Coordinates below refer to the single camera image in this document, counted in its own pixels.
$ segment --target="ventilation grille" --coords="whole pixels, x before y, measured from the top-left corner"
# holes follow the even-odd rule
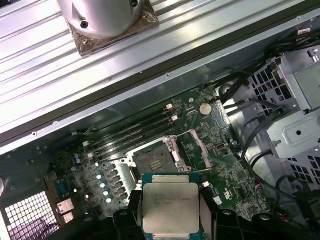
[[[40,235],[46,239],[58,226],[54,212],[45,192],[29,197],[5,208],[10,225],[7,230],[11,240],[38,240]]]
[[[310,160],[312,169],[312,175],[316,181],[317,184],[320,185],[320,157],[317,156],[308,156],[308,159]]]
[[[302,181],[304,181],[305,183],[310,183],[310,184],[313,184],[314,181],[312,180],[311,176],[310,176],[310,173],[308,171],[308,169],[304,166],[297,166],[297,165],[293,165],[291,164],[290,165],[293,172],[294,172],[294,175],[298,178],[298,179],[301,179]]]
[[[251,76],[251,87],[260,101],[280,104],[292,98],[292,94],[278,70],[278,65],[272,62]],[[271,108],[262,107],[265,115],[270,115]]]

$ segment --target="screw hole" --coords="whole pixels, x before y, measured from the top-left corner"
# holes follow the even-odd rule
[[[80,24],[80,27],[82,29],[86,29],[87,27],[89,27],[89,23],[87,21],[82,21]]]
[[[135,8],[136,6],[138,6],[138,1],[137,1],[137,0],[132,0],[130,3],[131,3],[131,6],[132,6],[133,8]]]

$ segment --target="green circuit board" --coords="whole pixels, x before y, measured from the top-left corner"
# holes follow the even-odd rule
[[[107,217],[128,202],[128,199],[119,199],[118,190],[114,189],[115,175],[129,197],[141,183],[139,180],[144,173],[181,172],[175,165],[170,147],[157,141],[175,139],[179,157],[189,171],[199,172],[201,182],[211,188],[214,200],[221,208],[234,210],[247,220],[257,213],[268,212],[270,209],[261,191],[258,192],[259,204],[256,202],[257,183],[239,162],[239,141],[221,102],[213,101],[214,96],[215,89],[210,86],[205,92],[200,88],[192,89],[91,135],[88,144],[73,149],[73,153],[81,155],[80,164],[75,164],[70,154],[57,157],[61,162],[58,165],[63,168],[59,170],[65,173],[62,179],[72,178],[74,185],[85,189],[82,194],[86,191],[94,193],[92,201],[85,202],[87,207],[102,206],[101,218]],[[138,149],[133,157],[136,166],[123,164],[122,160],[111,161],[122,159],[135,149]],[[113,172],[108,170],[111,166],[114,166]],[[97,174],[103,175],[99,181]],[[106,204],[99,187],[101,181],[106,183],[105,188],[114,198],[112,204]]]
[[[221,208],[235,210],[240,216],[250,220],[259,212],[268,212],[269,206],[260,191],[258,199],[262,209],[256,203],[254,197],[256,181],[243,168],[239,158],[235,157],[240,150],[239,141],[221,102],[210,104],[212,112],[209,115],[200,113],[200,106],[208,103],[215,94],[215,89],[212,87],[208,87],[205,93],[197,88],[166,103],[172,103],[179,116],[176,134],[180,135],[195,129],[204,143],[212,168],[200,174],[203,181],[210,183],[217,204]],[[194,138],[190,134],[185,134],[178,139],[184,150],[181,151],[181,155],[184,155],[192,170],[206,169],[203,151],[195,143]]]

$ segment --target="black cable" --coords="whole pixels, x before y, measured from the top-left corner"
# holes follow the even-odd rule
[[[262,159],[263,157],[267,156],[267,155],[273,155],[271,149],[269,149],[268,151],[265,151],[263,153],[260,153],[259,156],[257,156],[251,163],[251,167],[254,168],[254,166],[257,164],[257,162]]]
[[[249,98],[249,100],[246,101],[246,100],[241,100],[241,101],[238,101],[234,104],[230,104],[230,105],[227,105],[227,106],[223,106],[224,109],[231,109],[231,108],[235,108],[235,107],[239,107],[239,106],[242,106],[244,104],[247,104],[247,103],[250,103],[250,102],[254,102],[254,103],[257,103],[257,104],[260,104],[262,106],[266,106],[268,108],[271,108],[271,109],[278,109],[280,108],[280,106],[278,105],[275,105],[275,104],[272,104],[272,103],[269,103],[267,101],[261,101],[261,100],[258,100],[258,99],[254,99],[254,98]]]
[[[62,228],[61,224],[59,224],[59,223],[52,223],[50,225],[47,225],[46,228],[43,230],[43,232],[40,234],[40,236],[37,238],[37,240],[42,240],[44,237],[44,234],[52,227]]]
[[[254,118],[252,118],[251,120],[249,120],[248,122],[246,122],[246,123],[243,125],[242,131],[241,131],[241,133],[240,133],[240,139],[241,139],[241,140],[243,140],[243,138],[244,138],[244,134],[245,134],[246,127],[247,127],[249,124],[252,124],[254,121],[259,120],[259,119],[261,119],[261,117],[254,117]]]
[[[291,52],[291,51],[298,51],[306,48],[315,47],[317,45],[320,45],[320,31],[316,32],[307,32],[301,35],[294,35],[286,37],[285,39],[273,43],[270,46],[268,46],[264,50],[264,57],[260,58],[257,62],[252,64],[250,67],[245,68],[244,70],[234,69],[234,68],[225,68],[226,70],[234,70],[238,73],[242,73],[243,76],[239,76],[240,79],[236,81],[232,85],[232,87],[223,95],[221,96],[221,102],[222,104],[226,103],[229,99],[231,99],[237,91],[240,89],[240,87],[247,81],[247,79],[253,75],[256,71],[258,71],[262,65],[266,64],[266,61],[272,57],[276,57],[281,53],[284,52]],[[205,88],[206,83],[211,82],[216,78],[217,75],[220,75],[221,71],[218,71],[214,75],[212,75],[208,80],[206,80],[202,84],[202,90]],[[224,81],[223,78],[220,79],[221,82],[214,82],[213,85],[216,83],[216,88],[220,87],[221,85],[231,81]]]
[[[295,180],[295,181],[299,182],[306,190],[310,191],[309,186],[305,182],[303,182],[301,179],[299,179],[295,176],[292,176],[292,175],[285,175],[285,176],[280,177],[278,179],[278,181],[276,181],[275,187],[280,190],[280,186],[285,179]],[[280,194],[277,193],[275,206],[278,206],[279,204],[280,204]]]
[[[232,109],[232,108],[235,108],[235,107],[242,106],[242,105],[244,105],[246,103],[247,103],[246,100],[241,100],[241,101],[236,102],[235,104],[230,104],[230,105],[224,106],[223,108],[224,109]]]
[[[291,200],[296,200],[293,196],[281,191],[280,189],[272,186],[271,184],[269,184],[268,182],[266,182],[263,178],[261,178],[250,166],[250,164],[247,162],[246,159],[246,153],[251,145],[251,143],[253,142],[253,140],[256,138],[256,136],[258,135],[258,133],[264,129],[265,127],[269,126],[272,121],[274,119],[276,119],[277,117],[279,117],[279,113],[277,111],[272,112],[270,116],[268,116],[262,123],[260,123],[256,129],[251,133],[251,135],[248,137],[247,142],[245,143],[244,147],[243,147],[243,152],[241,154],[241,162],[242,165],[245,169],[247,169],[249,171],[249,173],[251,175],[253,175],[258,181],[260,181],[265,187],[274,190],[275,192],[282,194],[284,196],[286,196],[287,198],[291,199]]]

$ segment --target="chip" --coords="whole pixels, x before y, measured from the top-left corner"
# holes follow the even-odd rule
[[[250,206],[250,207],[248,207],[248,212],[249,212],[249,214],[253,215],[253,214],[257,213],[257,209],[255,206]]]
[[[238,178],[238,180],[244,179],[247,175],[245,173],[245,171],[239,171],[236,173],[236,176]]]

